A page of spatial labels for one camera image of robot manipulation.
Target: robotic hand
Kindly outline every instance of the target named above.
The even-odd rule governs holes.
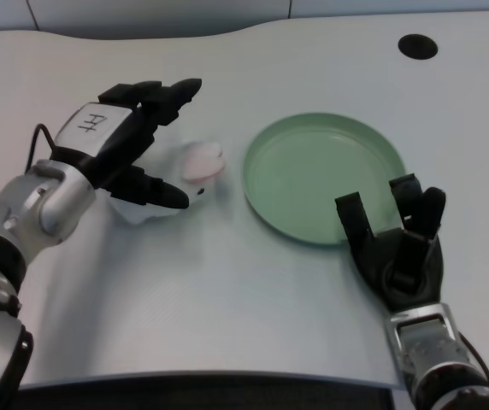
[[[336,199],[359,273],[391,313],[386,331],[416,410],[489,410],[489,370],[440,303],[445,193],[390,182],[403,229],[375,236],[358,192]]]
[[[38,126],[27,171],[0,192],[0,408],[16,392],[33,348],[16,318],[18,291],[28,265],[43,249],[67,239],[102,188],[139,205],[187,208],[180,189],[132,164],[201,88],[200,79],[170,87],[160,82],[116,85],[75,113],[52,141]],[[49,160],[33,167],[38,131],[50,142]]]

